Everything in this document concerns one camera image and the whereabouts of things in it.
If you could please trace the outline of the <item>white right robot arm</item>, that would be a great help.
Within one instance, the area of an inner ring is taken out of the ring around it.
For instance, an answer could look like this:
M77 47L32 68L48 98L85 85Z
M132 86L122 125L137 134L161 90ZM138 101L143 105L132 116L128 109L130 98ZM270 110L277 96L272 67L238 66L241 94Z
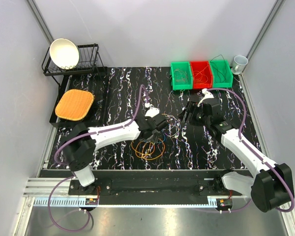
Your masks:
M252 145L229 120L222 115L219 101L211 93L199 102L189 101L178 115L182 122L204 126L210 136L230 150L249 170L244 176L235 171L226 171L213 183L214 191L224 195L232 190L252 200L262 212L290 203L295 207L295 194L291 168L277 164Z

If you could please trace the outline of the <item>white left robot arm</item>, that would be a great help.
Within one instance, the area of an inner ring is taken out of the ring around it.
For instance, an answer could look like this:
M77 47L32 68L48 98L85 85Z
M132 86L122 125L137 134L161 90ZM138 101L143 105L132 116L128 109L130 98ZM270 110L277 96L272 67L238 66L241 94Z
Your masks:
M152 141L168 125L164 115L156 114L105 127L77 126L64 141L62 153L70 171L78 178L79 189L90 195L96 190L95 176L89 166L94 151L123 141Z

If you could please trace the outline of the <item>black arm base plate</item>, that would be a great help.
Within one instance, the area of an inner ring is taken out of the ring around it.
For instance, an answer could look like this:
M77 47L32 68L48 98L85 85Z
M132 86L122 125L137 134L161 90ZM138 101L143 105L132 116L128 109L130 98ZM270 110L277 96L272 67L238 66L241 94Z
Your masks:
M99 194L100 204L108 206L203 206L208 204L207 197L239 196L215 182L223 173L223 170L93 171L94 183L83 187L73 179L68 194L87 197Z

